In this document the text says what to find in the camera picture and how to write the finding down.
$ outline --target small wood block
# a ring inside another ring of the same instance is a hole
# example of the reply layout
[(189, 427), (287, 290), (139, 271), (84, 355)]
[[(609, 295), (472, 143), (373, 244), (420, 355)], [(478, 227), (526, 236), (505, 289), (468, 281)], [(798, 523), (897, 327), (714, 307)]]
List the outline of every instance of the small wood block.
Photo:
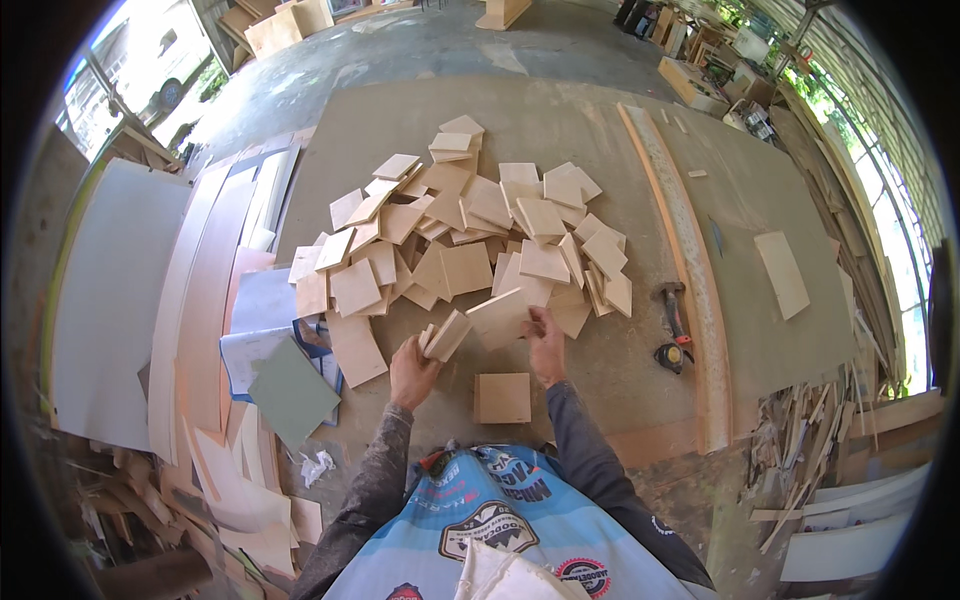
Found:
[(554, 204), (548, 200), (518, 198), (516, 203), (530, 228), (535, 240), (537, 236), (563, 236), (566, 227)]
[(606, 304), (603, 301), (603, 296), (600, 295), (600, 284), (597, 283), (597, 278), (602, 276), (603, 274), (594, 273), (590, 269), (584, 271), (584, 277), (587, 280), (587, 289), (590, 291), (590, 301), (593, 303), (593, 313), (597, 317), (603, 317), (613, 312), (613, 307)]
[(354, 229), (356, 229), (356, 233), (353, 234), (353, 241), (350, 242), (350, 250), (348, 251), (350, 255), (353, 255), (380, 237), (380, 215), (374, 215), (372, 220), (367, 223), (361, 223), (354, 227)]
[(453, 355), (453, 351), (460, 346), (460, 343), (464, 341), (469, 331), (470, 319), (454, 308), (450, 316), (444, 321), (444, 324), (441, 325), (440, 330), (437, 331), (437, 335), (434, 336), (433, 340), (431, 340), (430, 344), (426, 347), (423, 356), (430, 359), (436, 358), (442, 363), (449, 361), (450, 356)]
[(580, 182), (568, 173), (544, 173), (543, 197), (570, 208), (584, 207), (584, 192)]
[(440, 299), (436, 294), (427, 291), (416, 283), (412, 284), (401, 295), (426, 311), (433, 310), (434, 304)]
[(373, 276), (376, 277), (376, 284), (379, 286), (396, 283), (396, 258), (394, 255), (394, 245), (390, 242), (376, 242), (368, 245), (356, 254), (350, 257), (350, 261), (356, 264), (368, 258), (373, 267)]
[(573, 275), (573, 280), (578, 287), (583, 289), (584, 283), (587, 282), (584, 279), (584, 264), (580, 261), (580, 253), (577, 252), (577, 243), (573, 241), (573, 235), (567, 233), (562, 240), (560, 240), (560, 252), (566, 261), (566, 268), (570, 271), (570, 274)]
[(437, 133), (427, 148), (443, 152), (466, 152), (470, 147), (469, 133)]
[(501, 252), (496, 256), (496, 266), (493, 268), (493, 295), (500, 295), (500, 282), (503, 281), (503, 276), (507, 273), (507, 266), (510, 264), (510, 254), (507, 252)]
[(634, 284), (622, 273), (617, 273), (604, 282), (603, 299), (628, 319), (633, 312), (631, 306), (633, 297)]
[(566, 336), (572, 340), (576, 340), (577, 336), (580, 335), (581, 329), (584, 328), (584, 323), (587, 322), (587, 317), (589, 317), (591, 309), (590, 304), (584, 302), (572, 306), (552, 308), (550, 311), (553, 314), (553, 320), (557, 322), (557, 325), (564, 331)]
[(467, 230), (464, 215), (460, 211), (460, 192), (454, 192), (452, 188), (437, 194), (430, 206), (423, 211), (423, 215), (433, 217), (458, 231)]
[(527, 304), (531, 306), (546, 306), (550, 301), (550, 293), (553, 292), (554, 282), (549, 279), (540, 279), (537, 277), (528, 277), (520, 274), (520, 254), (510, 255), (510, 262), (507, 263), (507, 270), (500, 280), (500, 290), (508, 291), (515, 287), (522, 287), (523, 294), (526, 296)]
[(754, 237), (756, 249), (760, 252), (767, 275), (773, 283), (780, 313), (786, 321), (810, 305), (806, 293), (804, 278), (800, 275), (797, 259), (790, 250), (790, 244), (782, 231), (761, 233)]
[(530, 422), (530, 373), (482, 373), (473, 382), (473, 421)]
[(469, 201), (466, 204), (468, 213), (505, 229), (514, 225), (500, 186), (493, 181), (475, 176), (464, 188), (463, 197)]
[(607, 279), (613, 279), (623, 265), (627, 264), (627, 256), (616, 246), (616, 241), (607, 231), (597, 231), (582, 246), (584, 254), (597, 264)]
[(458, 196), (464, 191), (467, 181), (473, 177), (470, 171), (442, 162), (434, 164), (423, 173), (423, 178), (420, 180), (422, 185), (438, 191), (449, 190)]
[(414, 170), (416, 173), (411, 172), (412, 175), (396, 187), (397, 194), (408, 198), (419, 198), (426, 194), (427, 187), (423, 185), (423, 178), (426, 177), (426, 169), (423, 168), (423, 163), (414, 167)]
[(368, 258), (330, 276), (330, 289), (337, 297), (340, 315), (348, 317), (380, 301), (380, 288)]
[(414, 269), (413, 280), (414, 283), (428, 292), (449, 302), (453, 300), (453, 295), (450, 293), (450, 286), (446, 282), (444, 260), (441, 258), (441, 252), (445, 249), (446, 246), (439, 241), (431, 242), (420, 263), (417, 264), (417, 268)]
[(339, 231), (348, 225), (350, 217), (356, 212), (357, 208), (363, 202), (363, 192), (359, 188), (353, 190), (346, 196), (342, 196), (330, 203), (330, 222), (333, 224), (333, 230)]
[(293, 263), (290, 265), (290, 276), (287, 277), (287, 283), (297, 283), (297, 280), (301, 277), (314, 273), (317, 259), (320, 258), (320, 252), (323, 250), (323, 246), (297, 246), (294, 251)]
[(567, 285), (555, 285), (550, 293), (550, 300), (546, 307), (549, 309), (564, 308), (566, 306), (576, 306), (583, 304), (587, 300), (584, 298), (584, 290), (577, 287), (575, 283)]
[(440, 131), (444, 133), (466, 133), (473, 137), (482, 135), (485, 129), (467, 115), (463, 115), (440, 125)]
[(380, 208), (380, 239), (400, 246), (417, 226), (423, 210), (408, 204), (385, 204)]
[(357, 209), (353, 211), (350, 218), (347, 219), (347, 225), (359, 225), (369, 222), (376, 216), (377, 211), (380, 210), (380, 206), (387, 202), (387, 196), (387, 194), (377, 194), (364, 200), (357, 206)]
[(549, 279), (558, 283), (570, 282), (564, 255), (556, 246), (538, 246), (532, 240), (523, 240), (520, 253), (520, 274), (528, 277)]
[(353, 241), (353, 232), (354, 228), (347, 228), (326, 238), (324, 249), (317, 257), (317, 264), (314, 267), (316, 271), (337, 267), (347, 262), (347, 250), (350, 242)]
[(310, 272), (297, 280), (297, 318), (319, 315), (330, 308), (326, 271)]
[(382, 180), (399, 181), (418, 160), (419, 156), (393, 155), (373, 171), (373, 176)]
[(520, 324), (530, 320), (530, 310), (523, 288), (517, 287), (470, 308), (467, 317), (483, 347), (490, 352), (512, 344), (523, 335)]
[(426, 347), (429, 346), (430, 340), (433, 339), (433, 334), (437, 331), (437, 326), (434, 324), (428, 324), (426, 329), (420, 332), (419, 338), (417, 338), (417, 346), (420, 347), (420, 356), (423, 356), (423, 353), (426, 352)]
[(393, 194), (399, 186), (399, 181), (376, 178), (368, 183), (367, 187), (363, 188), (363, 191), (367, 192), (368, 196), (383, 196), (384, 199), (387, 199), (390, 198), (390, 195)]
[(537, 165), (533, 162), (501, 162), (499, 167), (500, 181), (540, 185)]
[(440, 257), (450, 296), (475, 292), (493, 285), (487, 246), (483, 243), (441, 250)]

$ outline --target long wooden board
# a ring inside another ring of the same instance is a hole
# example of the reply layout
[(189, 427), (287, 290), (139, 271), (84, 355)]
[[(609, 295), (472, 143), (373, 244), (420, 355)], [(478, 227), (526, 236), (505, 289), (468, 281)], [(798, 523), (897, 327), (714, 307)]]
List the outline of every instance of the long wooden board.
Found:
[(650, 178), (677, 272), (686, 286), (697, 375), (697, 450), (707, 454), (730, 443), (733, 419), (727, 335), (713, 270), (680, 173), (653, 119), (643, 108), (620, 103), (616, 107)]

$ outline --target wood scrap pile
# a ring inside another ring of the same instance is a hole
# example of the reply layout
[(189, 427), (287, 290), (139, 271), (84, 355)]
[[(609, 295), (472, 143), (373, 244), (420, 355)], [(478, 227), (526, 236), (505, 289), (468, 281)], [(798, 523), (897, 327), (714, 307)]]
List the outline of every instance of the wood scrap pile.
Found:
[(892, 388), (905, 378), (903, 325), (889, 260), (883, 254), (873, 211), (842, 142), (826, 133), (806, 103), (785, 85), (770, 107), (779, 142), (797, 164), (820, 213), (845, 286), (851, 282), (854, 332), (876, 349), (880, 383)]
[(476, 175), (483, 135), (468, 116), (444, 123), (428, 149), (432, 166), (389, 157), (365, 188), (330, 204), (332, 234), (297, 248), (298, 317), (325, 314), (350, 387), (387, 370), (369, 317), (388, 315), (401, 297), (432, 311), (492, 289), (490, 300), (421, 335), (424, 354), (442, 361), (471, 329), (487, 350), (509, 345), (528, 305), (553, 309), (574, 339), (591, 310), (631, 315), (626, 236), (587, 211), (601, 189), (569, 162), (542, 180), (533, 163), (500, 164), (499, 183)]
[[(781, 510), (754, 509), (751, 515), (752, 521), (775, 522), (761, 553), (775, 540), (787, 541), (778, 533), (788, 522), (803, 520), (801, 533), (789, 541), (782, 581), (874, 573), (896, 546), (920, 494), (945, 403), (939, 390), (931, 390), (879, 406), (863, 399), (853, 364), (844, 366), (840, 383), (794, 386), (761, 404), (748, 495), (761, 486), (769, 492), (778, 478), (786, 491)], [(878, 434), (889, 436), (882, 450)], [(853, 444), (867, 446), (855, 459)], [(916, 451), (917, 444), (926, 451)], [(818, 489), (824, 481), (853, 485)], [(857, 560), (831, 555), (834, 544), (847, 543), (857, 546)]]

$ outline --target concrete floor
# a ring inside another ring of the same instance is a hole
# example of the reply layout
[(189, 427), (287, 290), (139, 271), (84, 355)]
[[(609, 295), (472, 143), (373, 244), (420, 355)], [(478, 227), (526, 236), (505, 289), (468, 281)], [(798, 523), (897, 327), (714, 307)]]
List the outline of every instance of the concrete floor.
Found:
[[(192, 139), (205, 145), (191, 159), (188, 173), (199, 171), (209, 157), (219, 160), (274, 135), (313, 127), (330, 93), (350, 86), (492, 74), (597, 84), (666, 102), (680, 100), (657, 73), (660, 48), (620, 33), (607, 12), (538, 0), (507, 32), (477, 29), (473, 23), (483, 12), (484, 4), (476, 0), (455, 0), (443, 11), (434, 6), (425, 12), (388, 12), (338, 25), (248, 63), (194, 130)], [(686, 455), (628, 472), (638, 494), (705, 562), (724, 598), (774, 597), (789, 538), (782, 532), (766, 557), (756, 550), (770, 526), (750, 523), (750, 511), (755, 504), (776, 506), (782, 500), (743, 501), (748, 451), (749, 443), (741, 442), (707, 457)], [(332, 496), (331, 503), (338, 503), (347, 484), (342, 474), (333, 471), (329, 481), (318, 482), (311, 491), (319, 486), (324, 496)], [(283, 476), (284, 489), (302, 488), (297, 472)], [(219, 597), (224, 590), (205, 592), (204, 597)]]

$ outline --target printed logo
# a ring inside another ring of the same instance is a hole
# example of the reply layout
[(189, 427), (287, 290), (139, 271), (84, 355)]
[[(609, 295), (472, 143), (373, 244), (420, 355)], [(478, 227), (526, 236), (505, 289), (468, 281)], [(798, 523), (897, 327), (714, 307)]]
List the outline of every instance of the printed logo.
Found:
[(666, 523), (661, 520), (657, 520), (657, 518), (653, 515), (650, 515), (650, 522), (654, 524), (654, 528), (657, 530), (657, 533), (662, 536), (672, 536), (676, 533), (674, 530), (667, 527)]
[(596, 600), (610, 589), (610, 575), (603, 563), (594, 559), (570, 559), (554, 573), (561, 581), (579, 581), (590, 598)]
[(423, 596), (417, 586), (406, 583), (394, 588), (386, 600), (423, 600)]
[(466, 519), (447, 525), (437, 551), (441, 556), (463, 561), (467, 558), (467, 540), (480, 540), (491, 548), (517, 553), (540, 543), (527, 519), (500, 500), (484, 502)]

